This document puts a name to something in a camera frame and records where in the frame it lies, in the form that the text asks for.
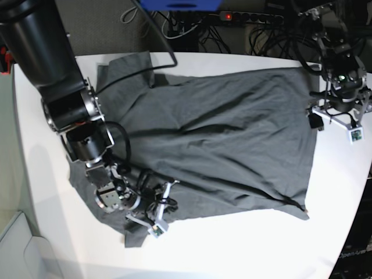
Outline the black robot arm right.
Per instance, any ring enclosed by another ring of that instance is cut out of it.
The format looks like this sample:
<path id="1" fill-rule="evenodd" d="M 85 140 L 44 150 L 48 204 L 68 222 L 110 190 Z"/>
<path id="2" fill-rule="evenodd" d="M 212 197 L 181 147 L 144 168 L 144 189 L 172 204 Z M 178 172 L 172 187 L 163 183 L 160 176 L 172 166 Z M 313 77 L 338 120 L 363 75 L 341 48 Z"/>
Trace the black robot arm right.
<path id="1" fill-rule="evenodd" d="M 106 213 L 122 210 L 126 219 L 154 237 L 168 230 L 166 209 L 174 181 L 148 187 L 152 172 L 131 173 L 131 145 L 124 127 L 107 121 L 98 91 L 81 74 L 54 1 L 2 1 L 1 39 L 41 96 L 50 129 L 60 137 L 71 162 L 85 166 L 96 204 Z"/>

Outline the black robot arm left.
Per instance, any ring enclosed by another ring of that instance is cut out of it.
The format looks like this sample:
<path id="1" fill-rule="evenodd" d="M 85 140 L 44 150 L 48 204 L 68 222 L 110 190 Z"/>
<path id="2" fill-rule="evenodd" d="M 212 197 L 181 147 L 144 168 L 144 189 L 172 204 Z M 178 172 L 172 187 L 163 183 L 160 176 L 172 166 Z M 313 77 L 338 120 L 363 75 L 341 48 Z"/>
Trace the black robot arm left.
<path id="1" fill-rule="evenodd" d="M 291 6 L 297 15 L 294 30 L 310 31 L 320 68 L 308 65 L 297 42 L 293 42 L 293 50 L 308 73 L 325 81 L 324 91 L 310 93 L 314 99 L 307 110 L 311 128 L 322 130 L 327 119 L 351 134 L 361 133 L 371 89 L 365 66 L 354 53 L 349 30 L 339 14 L 339 1 L 291 1 Z"/>

